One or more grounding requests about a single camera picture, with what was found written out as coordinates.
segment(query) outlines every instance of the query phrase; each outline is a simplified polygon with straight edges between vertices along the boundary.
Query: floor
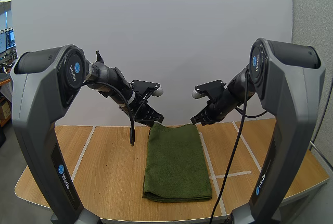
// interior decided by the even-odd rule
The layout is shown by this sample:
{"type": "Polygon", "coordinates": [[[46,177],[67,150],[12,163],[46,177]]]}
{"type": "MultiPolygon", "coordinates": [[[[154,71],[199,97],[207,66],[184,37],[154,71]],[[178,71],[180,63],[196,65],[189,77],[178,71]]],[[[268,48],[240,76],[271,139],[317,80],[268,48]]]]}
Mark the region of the floor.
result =
{"type": "Polygon", "coordinates": [[[17,142],[11,122],[4,126],[6,142],[0,147],[0,224],[51,223],[51,211],[32,205],[14,193],[14,187],[27,163],[17,142]]]}

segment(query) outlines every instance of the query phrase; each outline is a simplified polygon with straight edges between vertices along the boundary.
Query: cardboard box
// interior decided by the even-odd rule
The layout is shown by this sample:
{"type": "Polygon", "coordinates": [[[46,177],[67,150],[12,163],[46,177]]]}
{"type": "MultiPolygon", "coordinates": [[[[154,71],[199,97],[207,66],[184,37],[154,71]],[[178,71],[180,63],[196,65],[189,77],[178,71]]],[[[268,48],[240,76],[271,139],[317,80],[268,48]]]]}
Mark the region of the cardboard box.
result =
{"type": "Polygon", "coordinates": [[[10,116],[11,111],[7,101],[0,104],[0,119],[6,120],[10,116]]]}

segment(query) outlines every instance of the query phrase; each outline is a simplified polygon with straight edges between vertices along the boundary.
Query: green towel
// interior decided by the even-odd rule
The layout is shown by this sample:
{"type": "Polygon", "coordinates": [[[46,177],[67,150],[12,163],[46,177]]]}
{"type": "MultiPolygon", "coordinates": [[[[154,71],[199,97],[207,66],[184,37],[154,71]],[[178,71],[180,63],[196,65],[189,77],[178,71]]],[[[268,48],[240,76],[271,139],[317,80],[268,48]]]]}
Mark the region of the green towel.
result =
{"type": "Polygon", "coordinates": [[[167,128],[155,123],[150,129],[143,198],[156,202],[197,202],[212,198],[196,126],[167,128]]]}

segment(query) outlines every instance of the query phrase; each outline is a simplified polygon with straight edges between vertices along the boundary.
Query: white tape line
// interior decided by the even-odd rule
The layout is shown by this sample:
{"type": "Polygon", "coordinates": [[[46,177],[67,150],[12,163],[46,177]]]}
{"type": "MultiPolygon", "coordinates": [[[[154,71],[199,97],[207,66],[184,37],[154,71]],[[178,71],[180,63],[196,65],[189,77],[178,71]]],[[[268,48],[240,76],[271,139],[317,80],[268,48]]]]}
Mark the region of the white tape line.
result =
{"type": "MultiPolygon", "coordinates": [[[[201,132],[199,132],[199,135],[200,135],[200,140],[201,140],[201,144],[202,144],[202,147],[203,147],[204,155],[206,156],[206,159],[207,159],[209,171],[210,171],[210,174],[212,176],[214,188],[215,188],[217,196],[219,196],[220,188],[219,188],[219,185],[217,183],[217,180],[216,180],[216,177],[215,177],[215,174],[214,174],[213,165],[212,165],[212,162],[210,161],[208,150],[207,150],[206,144],[205,144],[204,139],[203,139],[203,135],[202,135],[201,132]]],[[[225,211],[225,207],[224,207],[224,203],[223,203],[222,197],[220,199],[219,204],[220,204],[220,209],[221,209],[222,215],[226,215],[227,213],[225,211]]]]}
{"type": "MultiPolygon", "coordinates": [[[[238,129],[238,127],[237,127],[237,125],[235,124],[234,121],[233,121],[233,125],[234,125],[236,131],[238,132],[239,129],[238,129]]],[[[257,168],[258,168],[258,170],[259,170],[259,172],[260,172],[260,171],[261,171],[261,167],[260,167],[259,162],[257,161],[256,157],[254,156],[254,153],[253,153],[252,150],[250,149],[250,146],[249,146],[248,143],[245,141],[245,138],[243,137],[242,134],[240,135],[240,137],[241,137],[241,139],[243,140],[243,143],[244,143],[245,147],[248,149],[248,151],[249,151],[249,153],[250,153],[250,155],[251,155],[251,157],[252,157],[252,159],[253,159],[255,165],[257,166],[257,168]]]]}
{"type": "Polygon", "coordinates": [[[81,163],[81,161],[82,161],[82,158],[83,158],[84,152],[85,152],[85,150],[86,150],[87,147],[88,147],[88,144],[89,144],[89,142],[90,142],[90,139],[92,138],[93,133],[94,133],[94,131],[95,131],[95,128],[96,128],[96,126],[93,126],[93,128],[92,128],[92,130],[91,130],[91,132],[90,132],[90,135],[88,136],[88,139],[87,139],[87,141],[85,142],[85,145],[84,145],[84,147],[83,147],[83,149],[82,149],[82,152],[81,152],[81,155],[80,155],[80,157],[79,157],[79,160],[78,160],[78,162],[76,163],[76,166],[75,166],[75,168],[74,168],[73,174],[72,174],[72,176],[71,176],[72,181],[74,181],[74,178],[75,178],[75,176],[76,176],[76,172],[77,172],[78,169],[79,169],[79,166],[80,166],[80,163],[81,163]]]}
{"type": "MultiPolygon", "coordinates": [[[[248,170],[248,171],[243,171],[243,172],[238,172],[238,173],[229,173],[228,174],[228,177],[231,177],[231,176],[241,176],[241,175],[247,175],[249,173],[252,173],[251,170],[248,170]]],[[[215,178],[219,179],[219,178],[224,178],[225,175],[221,175],[221,176],[215,176],[215,178]]]]}

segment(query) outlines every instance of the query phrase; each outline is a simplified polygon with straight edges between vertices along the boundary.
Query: computer monitor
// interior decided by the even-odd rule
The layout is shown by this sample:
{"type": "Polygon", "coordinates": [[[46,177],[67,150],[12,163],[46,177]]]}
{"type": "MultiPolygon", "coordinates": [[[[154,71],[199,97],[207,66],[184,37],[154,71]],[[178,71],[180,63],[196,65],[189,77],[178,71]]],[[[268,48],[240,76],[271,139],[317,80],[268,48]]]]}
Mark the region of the computer monitor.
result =
{"type": "Polygon", "coordinates": [[[0,53],[6,51],[6,33],[0,34],[0,53]]]}
{"type": "Polygon", "coordinates": [[[7,42],[7,49],[15,46],[15,38],[13,30],[6,32],[6,42],[7,42]]]}

